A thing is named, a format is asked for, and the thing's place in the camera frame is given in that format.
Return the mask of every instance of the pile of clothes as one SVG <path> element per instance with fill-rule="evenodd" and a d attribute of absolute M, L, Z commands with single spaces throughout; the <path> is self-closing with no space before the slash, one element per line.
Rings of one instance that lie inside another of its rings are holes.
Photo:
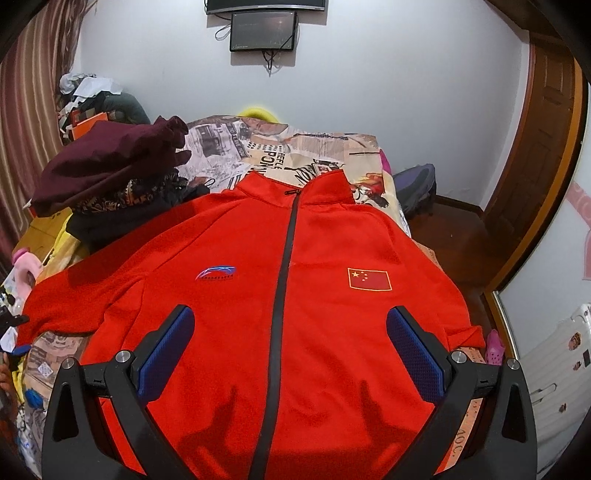
<path fill-rule="evenodd" d="M 113 79 L 87 73 L 66 73 L 60 79 L 59 126 L 68 144 L 71 129 L 97 113 L 107 113 L 114 122 L 149 125 L 144 108 Z"/>
<path fill-rule="evenodd" d="M 178 117 L 153 125 L 97 122 L 44 169 L 31 205 L 51 216 L 70 207 L 66 231 L 96 252 L 152 218 L 209 192 L 189 186 L 176 167 L 187 125 Z"/>

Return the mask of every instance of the pink plush toy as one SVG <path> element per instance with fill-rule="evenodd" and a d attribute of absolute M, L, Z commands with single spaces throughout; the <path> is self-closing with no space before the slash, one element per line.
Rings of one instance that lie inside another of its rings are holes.
<path fill-rule="evenodd" d="M 19 248 L 16 252 L 12 254 L 12 264 L 14 265 L 21 256 L 30 251 L 31 249 L 29 247 Z"/>
<path fill-rule="evenodd" d="M 39 259 L 30 252 L 19 251 L 17 254 L 19 255 L 15 254 L 14 280 L 19 298 L 25 301 L 33 289 L 28 275 L 30 273 L 36 280 L 43 271 L 43 265 Z"/>

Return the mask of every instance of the metal screw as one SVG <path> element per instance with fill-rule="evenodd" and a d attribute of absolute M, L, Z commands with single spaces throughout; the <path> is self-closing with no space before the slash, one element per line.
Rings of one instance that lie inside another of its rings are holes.
<path fill-rule="evenodd" d="M 452 360 L 457 364 L 465 364 L 468 357 L 464 352 L 456 350 L 455 352 L 452 352 Z"/>
<path fill-rule="evenodd" d="M 65 368 L 66 370 L 68 370 L 69 368 L 72 368 L 74 366 L 74 364 L 76 363 L 76 359 L 72 356 L 69 356 L 68 358 L 66 358 L 62 363 L 62 367 Z"/>
<path fill-rule="evenodd" d="M 124 364 L 127 360 L 131 358 L 131 353 L 127 350 L 121 350 L 120 352 L 115 355 L 115 360 L 117 360 L 120 364 Z"/>
<path fill-rule="evenodd" d="M 519 370 L 521 368 L 521 364 L 514 358 L 509 358 L 509 360 L 507 360 L 507 366 L 512 370 Z"/>

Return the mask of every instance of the orange box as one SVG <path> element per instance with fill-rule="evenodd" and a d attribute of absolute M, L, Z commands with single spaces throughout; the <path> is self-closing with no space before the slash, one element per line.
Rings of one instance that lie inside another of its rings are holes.
<path fill-rule="evenodd" d="M 82 135 L 88 132 L 92 128 L 92 126 L 98 121 L 107 121 L 107 114 L 106 112 L 97 113 L 95 116 L 91 116 L 90 118 L 80 122 L 72 129 L 72 136 L 74 140 L 77 140 Z"/>

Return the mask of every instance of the black zipper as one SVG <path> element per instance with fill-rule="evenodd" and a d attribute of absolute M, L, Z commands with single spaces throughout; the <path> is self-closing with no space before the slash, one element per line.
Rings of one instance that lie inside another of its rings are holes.
<path fill-rule="evenodd" d="M 285 291 L 287 290 L 287 276 L 290 269 L 291 251 L 294 246 L 294 233 L 296 232 L 297 207 L 300 201 L 301 190 L 288 190 L 286 195 L 295 195 L 291 206 L 290 223 L 287 226 L 285 247 L 279 268 L 275 300 L 273 301 L 273 314 L 271 317 L 271 341 L 269 346 L 269 366 L 267 371 L 267 401 L 265 414 L 262 419 L 261 432 L 256 443 L 255 453 L 252 457 L 251 469 L 248 472 L 248 480 L 263 480 L 267 471 L 267 462 L 271 451 L 271 443 L 277 424 L 277 412 L 279 410 L 279 394 L 281 389 L 281 342 L 283 337 L 283 312 L 285 308 Z"/>

